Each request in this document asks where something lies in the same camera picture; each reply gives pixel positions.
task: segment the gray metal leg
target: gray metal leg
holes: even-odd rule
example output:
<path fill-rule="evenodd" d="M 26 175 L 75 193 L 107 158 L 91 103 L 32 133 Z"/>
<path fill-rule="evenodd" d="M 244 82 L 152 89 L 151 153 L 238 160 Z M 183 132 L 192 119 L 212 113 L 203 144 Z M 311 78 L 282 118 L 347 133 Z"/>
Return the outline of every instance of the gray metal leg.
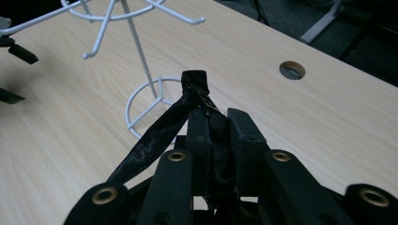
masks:
<path fill-rule="evenodd" d="M 330 11 L 301 36 L 299 40 L 305 44 L 311 43 L 344 10 L 342 3 L 343 0 L 336 0 Z"/>

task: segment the white wire rack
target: white wire rack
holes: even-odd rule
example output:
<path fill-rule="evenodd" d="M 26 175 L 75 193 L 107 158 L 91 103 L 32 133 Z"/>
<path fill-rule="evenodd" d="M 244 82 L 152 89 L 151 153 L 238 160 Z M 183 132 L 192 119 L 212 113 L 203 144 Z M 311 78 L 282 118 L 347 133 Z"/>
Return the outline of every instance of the white wire rack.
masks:
<path fill-rule="evenodd" d="M 174 10 L 171 10 L 168 7 L 165 7 L 163 5 L 163 3 L 166 0 L 158 0 L 158 1 L 152 1 L 152 0 L 142 0 L 144 2 L 147 3 L 147 5 L 141 9 L 135 10 L 135 11 L 130 11 L 129 5 L 127 0 L 110 0 L 109 6 L 106 10 L 106 13 L 104 16 L 95 16 L 92 15 L 90 13 L 90 9 L 88 6 L 88 2 L 90 2 L 91 0 L 79 0 L 73 4 L 70 4 L 68 1 L 66 0 L 60 0 L 61 4 L 62 4 L 62 8 L 50 12 L 48 14 L 45 14 L 41 17 L 38 17 L 32 21 L 29 22 L 25 22 L 22 23 L 20 25 L 8 28 L 7 24 L 9 23 L 9 21 L 5 18 L 1 18 L 3 23 L 6 23 L 3 27 L 6 27 L 5 29 L 0 29 L 0 37 L 3 35 L 10 35 L 10 34 L 14 34 L 16 32 L 19 32 L 21 30 L 23 30 L 24 28 L 27 28 L 31 25 L 34 25 L 36 23 L 40 23 L 43 22 L 45 20 L 48 20 L 56 15 L 59 15 L 63 12 L 69 11 L 72 15 L 84 19 L 84 20 L 88 20 L 90 22 L 102 22 L 102 25 L 100 27 L 99 30 L 99 34 L 97 36 L 97 39 L 95 41 L 95 44 L 92 48 L 92 50 L 90 52 L 86 52 L 82 55 L 83 59 L 87 59 L 87 58 L 91 58 L 94 57 L 97 52 L 100 49 L 100 44 L 102 42 L 103 36 L 105 34 L 106 31 L 106 27 L 108 25 L 109 22 L 112 21 L 122 21 L 122 20 L 127 20 L 127 22 L 129 23 L 129 27 L 131 30 L 131 34 L 133 36 L 135 45 L 137 47 L 137 52 L 140 55 L 141 58 L 141 62 L 145 71 L 145 75 L 147 78 L 147 82 L 142 84 L 140 87 L 138 87 L 131 95 L 127 105 L 126 105 L 126 110 L 125 110 L 125 117 L 126 117 L 126 123 L 127 123 L 127 128 L 128 130 L 138 139 L 140 139 L 142 137 L 142 135 L 140 135 L 135 129 L 134 129 L 134 125 L 137 124 L 137 122 L 142 119 L 147 113 L 149 113 L 150 110 L 152 110 L 157 104 L 159 103 L 166 103 L 166 104 L 173 104 L 172 101 L 170 100 L 166 100 L 163 97 L 163 88 L 162 88 L 162 83 L 163 82 L 167 82 L 167 81 L 173 81 L 173 82 L 180 82 L 180 79 L 177 77 L 162 77 L 160 76 L 158 79 L 153 80 L 151 78 L 151 73 L 149 71 L 149 67 L 147 65 L 146 59 L 145 59 L 145 55 L 144 55 L 144 51 L 142 49 L 141 43 L 140 43 L 140 39 L 138 38 L 138 34 L 137 31 L 135 29 L 134 26 L 134 22 L 132 20 L 132 18 L 143 15 L 155 8 L 165 12 L 166 14 L 169 14 L 177 19 L 179 19 L 180 21 L 184 22 L 184 23 L 188 23 L 191 25 L 196 25 L 199 23 L 203 23 L 205 21 L 205 18 L 201 17 L 199 19 L 192 19 L 189 18 L 187 16 L 184 16 Z M 124 10 L 124 14 L 121 15 L 113 15 L 113 9 L 115 4 L 119 3 L 122 5 L 122 8 Z M 82 7 L 84 10 L 84 13 L 78 12 L 76 10 L 74 10 L 76 7 Z M 155 89 L 155 85 L 154 83 L 158 83 L 158 91 L 159 93 L 156 91 Z M 150 106 L 148 108 L 146 108 L 141 114 L 139 114 L 134 120 L 130 120 L 130 108 L 131 108 L 131 104 L 134 100 L 135 97 L 137 97 L 137 95 L 146 87 L 150 87 L 153 97 L 154 97 L 154 101 L 152 104 L 150 104 Z"/>

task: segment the light wood tabletop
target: light wood tabletop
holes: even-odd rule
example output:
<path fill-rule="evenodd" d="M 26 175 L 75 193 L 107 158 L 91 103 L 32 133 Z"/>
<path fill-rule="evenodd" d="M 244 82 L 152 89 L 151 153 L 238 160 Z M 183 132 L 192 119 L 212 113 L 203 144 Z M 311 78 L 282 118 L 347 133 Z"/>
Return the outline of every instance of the light wood tabletop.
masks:
<path fill-rule="evenodd" d="M 102 15 L 108 3 L 90 4 Z M 323 186 L 343 194 L 366 183 L 398 196 L 396 87 L 211 0 L 164 5 L 207 20 L 191 26 L 156 9 L 134 19 L 153 78 L 203 69 L 223 113 L 247 112 L 272 149 L 295 154 Z M 0 86 L 26 98 L 0 102 L 1 224 L 63 223 L 137 142 L 124 111 L 145 82 L 141 61 L 123 21 L 109 24 L 97 56 L 82 59 L 99 29 L 64 13 L 13 35 L 39 58 L 36 64 L 0 51 Z M 288 61 L 304 67 L 302 79 L 280 73 Z M 164 89 L 170 99 L 181 95 L 178 82 Z M 143 91 L 131 113 L 152 98 Z M 166 108 L 155 108 L 137 129 L 144 132 Z"/>

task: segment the round hole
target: round hole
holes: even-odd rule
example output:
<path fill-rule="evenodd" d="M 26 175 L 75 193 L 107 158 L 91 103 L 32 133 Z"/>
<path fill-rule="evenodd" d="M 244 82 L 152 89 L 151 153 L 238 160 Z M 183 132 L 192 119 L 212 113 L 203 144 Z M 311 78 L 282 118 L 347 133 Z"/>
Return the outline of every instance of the round hole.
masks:
<path fill-rule="evenodd" d="M 366 202 L 379 207 L 387 207 L 390 205 L 389 199 L 374 190 L 362 189 L 360 190 L 360 196 Z"/>
<path fill-rule="evenodd" d="M 339 221 L 330 214 L 319 214 L 319 220 L 325 225 L 339 225 Z"/>
<path fill-rule="evenodd" d="M 170 222 L 170 214 L 166 212 L 159 212 L 153 218 L 156 224 L 168 224 Z"/>
<path fill-rule="evenodd" d="M 169 155 L 169 160 L 171 161 L 181 161 L 185 158 L 185 154 L 180 152 L 174 152 Z"/>
<path fill-rule="evenodd" d="M 106 204 L 113 201 L 117 196 L 117 190 L 114 187 L 103 187 L 93 195 L 94 204 Z"/>
<path fill-rule="evenodd" d="M 281 74 L 290 80 L 300 80 L 305 76 L 305 69 L 299 63 L 286 61 L 279 66 Z"/>
<path fill-rule="evenodd" d="M 273 158 L 275 158 L 278 161 L 281 162 L 286 162 L 288 160 L 290 160 L 290 156 L 287 155 L 286 153 L 282 153 L 282 152 L 276 152 L 272 154 Z"/>

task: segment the wooden table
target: wooden table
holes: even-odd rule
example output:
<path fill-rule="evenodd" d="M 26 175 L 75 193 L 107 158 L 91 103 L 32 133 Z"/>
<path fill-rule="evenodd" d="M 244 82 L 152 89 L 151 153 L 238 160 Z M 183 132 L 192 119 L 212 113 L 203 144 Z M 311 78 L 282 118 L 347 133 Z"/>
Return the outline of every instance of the wooden table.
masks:
<path fill-rule="evenodd" d="M 107 5 L 92 4 L 99 15 Z M 154 78 L 203 69 L 219 109 L 249 113 L 271 148 L 295 154 L 323 186 L 344 193 L 367 183 L 398 196 L 398 89 L 213 1 L 165 4 L 207 21 L 192 27 L 158 10 L 135 19 Z M 63 223 L 137 142 L 124 111 L 145 81 L 141 62 L 126 22 L 111 23 L 99 54 L 83 60 L 99 27 L 62 14 L 13 36 L 38 56 L 35 65 L 0 52 L 1 85 L 26 97 L 0 103 L 2 224 Z M 301 64 L 304 78 L 282 76 L 285 61 Z M 180 92 L 166 84 L 170 98 Z M 132 111 L 150 100 L 148 90 Z"/>

